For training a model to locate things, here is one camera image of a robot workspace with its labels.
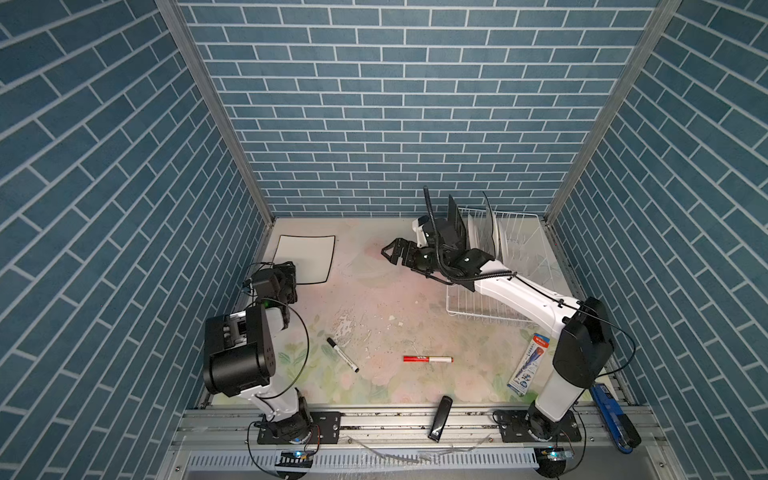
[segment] red marker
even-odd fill
[[[403,356],[403,362],[453,363],[452,356]]]

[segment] black cable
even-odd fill
[[[251,266],[251,265],[256,265],[257,263],[259,264],[259,268],[257,268],[257,269],[256,269],[256,270],[255,270],[253,273],[251,273],[251,276],[255,275],[255,274],[256,274],[256,272],[258,272],[259,270],[263,269],[265,266],[280,266],[280,265],[286,265],[287,263],[290,263],[290,261],[289,261],[289,262],[282,262],[282,263],[274,263],[274,262],[252,262],[252,263],[251,263],[250,265],[248,265],[248,266]],[[247,282],[247,281],[249,281],[249,279],[245,279],[245,280],[243,281],[243,288],[245,288],[245,282]],[[245,308],[248,308],[248,307],[250,307],[250,306],[254,306],[254,305],[256,305],[256,303],[257,303],[256,289],[254,289],[254,288],[252,287],[252,285],[253,285],[252,283],[249,283],[249,288],[248,288],[248,296],[250,297],[250,300],[251,300],[251,301],[250,301],[250,303],[248,303],[248,305],[246,305],[246,306],[245,306]]]
[[[539,290],[535,286],[531,285],[530,283],[526,282],[521,277],[519,277],[517,272],[513,272],[511,270],[503,270],[501,272],[484,273],[482,275],[475,275],[475,276],[453,276],[452,274],[448,273],[448,269],[445,267],[445,265],[443,265],[442,258],[440,257],[440,244],[441,244],[440,232],[437,229],[437,222],[435,221],[435,211],[432,209],[432,199],[429,197],[429,189],[427,187],[424,187],[424,203],[427,206],[427,214],[429,215],[429,222],[432,225],[432,231],[433,231],[433,233],[435,235],[435,258],[437,259],[437,266],[438,266],[438,269],[440,270],[440,273],[445,278],[447,278],[448,280],[451,280],[452,282],[457,283],[457,282],[477,282],[479,280],[487,280],[487,279],[491,279],[491,278],[501,278],[501,277],[504,277],[504,276],[507,276],[510,279],[512,277],[514,277],[514,278],[518,279],[521,283],[526,285],[528,288],[534,290],[539,295],[542,295],[543,297],[551,300],[552,302],[557,303],[560,307],[566,306],[566,307],[568,307],[568,308],[570,308],[572,310],[581,311],[584,315],[590,316],[590,317],[592,317],[594,319],[597,319],[597,320],[599,320],[599,321],[601,321],[603,323],[606,323],[609,326],[611,326],[611,327],[617,329],[618,331],[622,332],[630,340],[630,342],[632,342],[632,354],[630,355],[629,360],[624,365],[620,366],[619,368],[617,368],[615,370],[611,370],[608,373],[604,373],[602,375],[599,375],[598,377],[610,375],[610,374],[616,373],[616,372],[620,372],[621,370],[627,368],[627,366],[630,364],[630,362],[634,359],[635,353],[637,352],[637,342],[635,342],[634,337],[631,336],[629,333],[627,333],[624,329],[620,328],[615,323],[612,323],[612,322],[609,322],[606,319],[600,318],[597,315],[592,315],[591,313],[587,313],[587,312],[581,310],[581,306],[568,305],[565,301],[563,301],[563,299],[556,299],[553,296],[548,295],[547,293],[542,292],[541,290]]]
[[[314,426],[317,427],[317,447],[315,447],[315,449],[313,451],[307,453],[306,447],[310,444],[310,440],[312,439],[312,435],[307,437],[306,438],[306,442],[304,442],[304,450],[303,450],[304,454],[307,457],[313,457],[313,456],[317,455],[317,452],[320,451],[320,425],[318,423],[310,424],[310,433],[312,432],[312,427],[314,427]]]
[[[563,430],[563,435],[565,435],[565,438],[568,439],[568,445],[571,447],[571,455],[573,455],[575,457],[576,456],[576,451],[574,450],[574,444],[571,441],[571,437],[568,435],[568,432],[566,432],[565,430]],[[558,440],[559,439],[560,439],[560,435],[557,435],[555,437],[555,439],[554,439],[554,446],[555,446],[555,448],[558,447]]]
[[[264,268],[266,265],[274,265],[274,263],[272,263],[272,262],[251,262],[251,263],[248,263],[248,264],[247,264],[247,265],[246,265],[244,268],[245,268],[245,269],[249,269],[249,268],[251,268],[253,265],[256,265],[257,263],[260,263],[261,265],[259,266],[259,268],[257,268],[257,269],[256,269],[256,272],[258,272],[259,270],[263,269],[263,268]],[[245,288],[246,288],[246,282],[250,282],[250,279],[247,279],[247,278],[246,278],[246,279],[243,281],[243,283],[240,285],[240,288],[238,288],[238,289],[237,289],[238,293],[245,293],[245,291],[244,291],[244,290],[245,290]],[[254,295],[254,292],[253,292],[253,288],[251,288],[251,287],[250,287],[250,284],[248,284],[248,296],[251,298],[251,300],[253,300],[253,299],[255,298],[255,295]],[[237,311],[237,310],[232,310],[232,312],[230,313],[230,315],[232,315],[232,314],[233,314],[233,313],[235,313],[236,311]]]
[[[271,400],[271,399],[276,399],[277,397],[281,396],[282,394],[290,390],[291,387],[293,387],[296,384],[296,382],[299,381],[299,377],[301,377],[301,374],[304,372],[304,367],[306,367],[306,362],[307,360],[310,359],[310,332],[308,329],[306,329],[306,323],[304,323],[304,319],[301,318],[301,315],[291,305],[288,305],[287,303],[283,303],[279,300],[275,300],[273,298],[265,298],[261,300],[264,302],[275,302],[275,303],[279,303],[280,305],[287,306],[291,312],[294,312],[296,316],[299,317],[299,320],[301,320],[301,324],[304,327],[304,333],[306,334],[306,355],[304,356],[304,363],[301,365],[301,370],[299,370],[299,373],[296,374],[296,378],[293,379],[290,385],[288,385],[282,392],[278,393],[277,395],[264,396],[264,397],[256,396],[256,398],[261,400]]]
[[[585,427],[585,426],[584,426],[584,419],[581,417],[581,413],[579,413],[579,412],[576,412],[576,410],[574,410],[574,412],[576,413],[576,415],[578,415],[578,419],[579,419],[579,421],[581,422],[581,431],[582,431],[582,435],[581,435],[581,436],[582,436],[582,437],[584,437],[584,446],[583,446],[583,447],[582,447],[582,449],[581,449],[581,458],[580,458],[580,459],[578,459],[578,462],[576,463],[576,465],[574,465],[574,467],[573,467],[573,468],[570,468],[570,469],[566,470],[565,472],[562,472],[562,473],[561,473],[561,474],[558,476],[558,480],[559,480],[559,478],[560,478],[562,475],[565,475],[566,473],[571,473],[571,472],[573,472],[573,471],[574,471],[576,468],[578,468],[578,466],[579,466],[579,465],[581,465],[581,462],[583,462],[583,461],[584,461],[584,454],[586,454],[586,453],[587,453],[587,427]]]
[[[269,419],[269,420],[267,420],[267,419],[266,419],[266,414],[264,414],[264,420],[265,420],[265,423],[266,423],[266,422],[271,422],[271,421],[272,421],[272,419],[274,419],[274,418],[275,418],[275,415],[277,415],[277,414],[275,413],[275,408],[274,408],[274,407],[272,407],[272,406],[270,405],[270,403],[269,403],[268,401],[266,401],[265,399],[261,399],[261,401],[262,401],[262,402],[264,402],[264,403],[266,403],[266,406],[270,407],[270,410],[272,410],[272,412],[273,412],[273,413],[272,413],[272,418],[271,418],[271,419]]]
[[[498,425],[498,426],[500,426],[500,427],[501,427],[501,426],[509,426],[509,425],[510,425],[510,422],[502,422],[500,419],[497,419],[497,418],[496,418],[496,414],[498,414],[498,410],[494,410],[494,411],[491,413],[491,420],[493,420],[493,422],[494,422],[496,425]]]
[[[281,477],[280,475],[278,475],[276,472],[270,472],[270,471],[268,471],[268,470],[264,470],[263,468],[261,468],[261,465],[259,465],[258,463],[256,463],[256,459],[253,457],[253,453],[250,451],[250,427],[251,427],[252,425],[256,425],[256,422],[251,422],[251,423],[249,423],[249,424],[248,424],[248,429],[247,429],[247,430],[246,430],[246,432],[245,432],[245,444],[246,444],[246,446],[248,447],[248,456],[250,456],[250,461],[251,461],[251,462],[252,462],[252,463],[253,463],[253,464],[254,464],[254,465],[255,465],[255,466],[256,466],[256,467],[257,467],[259,470],[261,470],[262,472],[266,473],[267,475],[272,475],[272,476],[273,476],[273,477],[275,477],[275,478],[281,478],[281,479],[282,479],[283,477]]]

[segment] brick wall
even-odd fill
[[[684,0],[556,223],[689,478],[766,478],[766,24]]]
[[[0,478],[143,479],[262,220],[152,0],[0,3],[0,65]]]
[[[338,217],[543,212],[657,0],[181,3],[276,214]]]

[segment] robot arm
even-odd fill
[[[425,199],[431,210],[426,189]],[[495,298],[559,339],[554,372],[528,409],[534,436],[549,440],[557,435],[565,413],[592,386],[614,351],[613,333],[601,302],[592,297],[582,302],[548,290],[510,272],[492,255],[468,248],[467,232],[452,197],[447,219],[424,216],[414,221],[413,230],[418,243],[398,238],[382,249],[390,263],[402,260],[403,266],[427,278]],[[433,276],[435,272],[449,281]]]
[[[276,374],[272,344],[288,327],[289,314],[279,307],[265,307],[269,299],[279,305],[286,305],[284,300],[296,301],[291,281],[295,268],[292,264],[280,267],[253,276],[254,288],[266,302],[206,320],[203,380],[211,394],[240,397],[261,409],[266,427],[275,437],[302,443],[310,434],[312,417],[299,390],[286,389],[288,381]],[[284,270],[289,274],[287,283],[279,281],[286,279]],[[292,288],[292,296],[286,298],[286,290]]]

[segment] black marker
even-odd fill
[[[329,345],[331,345],[331,347],[333,347],[333,349],[336,351],[336,353],[338,353],[338,354],[339,354],[339,356],[340,356],[342,359],[344,359],[344,361],[346,362],[346,364],[347,364],[347,365],[349,365],[349,367],[350,367],[352,370],[354,370],[354,371],[355,371],[355,373],[357,373],[357,372],[359,372],[359,371],[360,371],[360,369],[359,369],[359,368],[357,368],[357,365],[355,365],[355,363],[354,363],[352,360],[350,360],[350,359],[349,359],[349,357],[348,357],[348,356],[347,356],[347,355],[346,355],[344,352],[342,352],[342,351],[341,351],[341,349],[339,348],[339,346],[338,346],[338,345],[336,345],[336,342],[334,342],[334,341],[333,341],[333,340],[332,340],[330,337],[328,337],[328,344],[329,344]]]

